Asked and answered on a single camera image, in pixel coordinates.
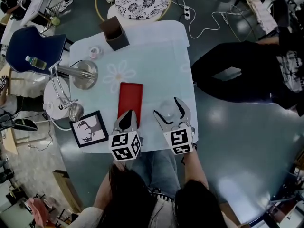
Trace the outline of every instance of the floral patterned stool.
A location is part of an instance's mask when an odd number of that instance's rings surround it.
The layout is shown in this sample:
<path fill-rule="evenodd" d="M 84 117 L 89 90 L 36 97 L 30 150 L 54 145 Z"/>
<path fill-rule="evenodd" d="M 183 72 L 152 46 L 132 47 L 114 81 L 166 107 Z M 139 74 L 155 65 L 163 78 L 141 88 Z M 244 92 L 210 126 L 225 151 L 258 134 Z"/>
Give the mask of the floral patterned stool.
<path fill-rule="evenodd" d="M 119 13 L 128 19 L 149 19 L 162 13 L 170 0 L 116 0 Z"/>

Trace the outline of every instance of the black shirt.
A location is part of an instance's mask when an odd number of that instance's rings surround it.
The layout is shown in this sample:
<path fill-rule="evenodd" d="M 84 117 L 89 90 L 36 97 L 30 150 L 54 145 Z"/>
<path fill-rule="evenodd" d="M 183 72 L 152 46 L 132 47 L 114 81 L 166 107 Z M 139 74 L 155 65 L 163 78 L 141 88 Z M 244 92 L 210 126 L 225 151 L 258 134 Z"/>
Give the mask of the black shirt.
<path fill-rule="evenodd" d="M 2 0 L 0 7 L 4 13 L 17 5 L 18 0 Z M 12 12 L 16 19 L 22 19 L 25 15 L 25 10 L 21 7 L 17 8 L 15 11 Z"/>

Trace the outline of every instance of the cardboard box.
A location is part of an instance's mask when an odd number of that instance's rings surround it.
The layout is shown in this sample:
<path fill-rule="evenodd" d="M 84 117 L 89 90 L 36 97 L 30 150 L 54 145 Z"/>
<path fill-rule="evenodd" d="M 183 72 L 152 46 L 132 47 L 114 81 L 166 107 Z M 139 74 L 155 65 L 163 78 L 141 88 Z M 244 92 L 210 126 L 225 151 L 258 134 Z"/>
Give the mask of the cardboard box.
<path fill-rule="evenodd" d="M 99 27 L 104 32 L 106 42 L 114 51 L 130 44 L 116 16 L 102 22 Z"/>

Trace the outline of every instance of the black hair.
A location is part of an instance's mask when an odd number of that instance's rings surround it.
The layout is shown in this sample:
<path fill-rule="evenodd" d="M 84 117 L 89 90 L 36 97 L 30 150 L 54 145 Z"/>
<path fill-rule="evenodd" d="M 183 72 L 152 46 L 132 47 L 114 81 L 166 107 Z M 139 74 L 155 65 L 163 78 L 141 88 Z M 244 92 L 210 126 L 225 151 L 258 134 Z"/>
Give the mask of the black hair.
<path fill-rule="evenodd" d="M 98 227 L 148 227 L 156 204 L 142 178 L 126 167 L 113 164 L 109 170 L 112 200 L 104 209 Z"/>
<path fill-rule="evenodd" d="M 199 181 L 190 180 L 177 191 L 174 213 L 178 228 L 227 228 L 216 197 Z"/>

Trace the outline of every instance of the black and white marker cube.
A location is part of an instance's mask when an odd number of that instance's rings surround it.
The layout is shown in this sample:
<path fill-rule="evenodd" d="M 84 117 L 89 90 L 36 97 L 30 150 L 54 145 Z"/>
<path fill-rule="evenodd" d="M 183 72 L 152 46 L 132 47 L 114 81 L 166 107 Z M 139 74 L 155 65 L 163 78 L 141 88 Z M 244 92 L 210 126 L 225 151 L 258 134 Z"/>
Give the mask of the black and white marker cube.
<path fill-rule="evenodd" d="M 191 127 L 164 132 L 163 135 L 174 154 L 193 151 Z"/>
<path fill-rule="evenodd" d="M 109 136 L 109 149 L 118 162 L 136 159 L 141 146 L 137 131 Z"/>

